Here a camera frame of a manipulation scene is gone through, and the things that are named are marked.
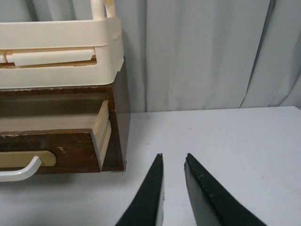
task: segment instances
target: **basket handle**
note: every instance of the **basket handle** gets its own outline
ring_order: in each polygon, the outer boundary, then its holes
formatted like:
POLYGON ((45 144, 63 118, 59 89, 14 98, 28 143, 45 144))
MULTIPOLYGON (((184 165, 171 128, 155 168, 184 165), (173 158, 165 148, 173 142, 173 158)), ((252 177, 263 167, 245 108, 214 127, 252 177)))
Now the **basket handle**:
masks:
POLYGON ((31 162, 23 169, 0 172, 0 182, 25 180, 31 177, 41 164, 41 159, 38 156, 34 156, 31 162))
POLYGON ((107 12, 107 17, 114 17, 115 4, 114 0, 91 0, 91 9, 93 20, 104 20, 104 6, 107 12))

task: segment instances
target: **dark brown wood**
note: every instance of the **dark brown wood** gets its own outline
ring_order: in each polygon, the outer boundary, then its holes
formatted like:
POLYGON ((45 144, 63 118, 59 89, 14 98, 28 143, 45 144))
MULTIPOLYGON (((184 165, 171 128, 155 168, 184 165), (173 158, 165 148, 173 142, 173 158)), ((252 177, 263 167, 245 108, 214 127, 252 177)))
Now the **dark brown wood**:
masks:
MULTIPOLYGON (((108 97, 109 119, 112 133, 104 159, 102 171, 121 171, 125 168, 127 138, 130 122, 130 105, 128 97, 127 73, 125 63, 117 73, 115 81, 109 85, 82 87, 54 87, 32 89, 0 89, 0 98, 27 95, 61 95, 61 94, 106 93, 108 97)), ((49 150, 57 157, 57 164, 52 169, 41 168, 38 173, 82 173, 99 172, 95 151, 92 153, 92 135, 90 131, 80 133, 32 134, 0 137, 0 151, 49 150), (36 142, 35 149, 30 144, 36 142), (63 147, 68 154, 62 155, 63 147)))
MULTIPOLYGON (((56 157, 54 166, 40 167, 37 173, 100 172, 90 129, 24 131, 13 136, 0 134, 1 151, 48 150, 56 157)), ((19 170, 20 168, 1 168, 19 170)))

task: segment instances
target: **white plastic frame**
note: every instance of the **white plastic frame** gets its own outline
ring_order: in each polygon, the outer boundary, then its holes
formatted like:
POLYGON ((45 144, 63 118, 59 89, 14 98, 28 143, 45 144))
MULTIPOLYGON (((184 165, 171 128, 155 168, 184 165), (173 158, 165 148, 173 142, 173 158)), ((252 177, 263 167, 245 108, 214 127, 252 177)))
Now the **white plastic frame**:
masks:
POLYGON ((0 89, 105 85, 123 64, 121 22, 113 0, 91 0, 93 20, 0 23, 0 62, 8 51, 95 49, 96 64, 0 67, 0 89), (104 5, 107 17, 104 16, 104 5))

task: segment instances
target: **white curtain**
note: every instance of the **white curtain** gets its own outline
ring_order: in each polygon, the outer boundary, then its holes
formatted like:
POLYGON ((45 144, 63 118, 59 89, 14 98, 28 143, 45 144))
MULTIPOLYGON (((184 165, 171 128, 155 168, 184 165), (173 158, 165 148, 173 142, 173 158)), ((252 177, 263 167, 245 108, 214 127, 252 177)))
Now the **white curtain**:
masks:
MULTIPOLYGON (((89 0, 1 0, 0 22, 92 19, 89 0)), ((301 0, 115 0, 133 112, 301 106, 301 0)))

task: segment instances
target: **cream plastic tray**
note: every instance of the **cream plastic tray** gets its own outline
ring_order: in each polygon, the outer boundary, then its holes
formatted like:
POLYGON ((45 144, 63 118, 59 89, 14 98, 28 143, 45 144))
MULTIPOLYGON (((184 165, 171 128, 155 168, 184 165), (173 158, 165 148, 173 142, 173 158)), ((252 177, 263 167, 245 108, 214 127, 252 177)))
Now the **cream plastic tray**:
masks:
POLYGON ((124 61, 121 22, 113 0, 91 9, 93 20, 0 23, 0 89, 112 83, 124 61))

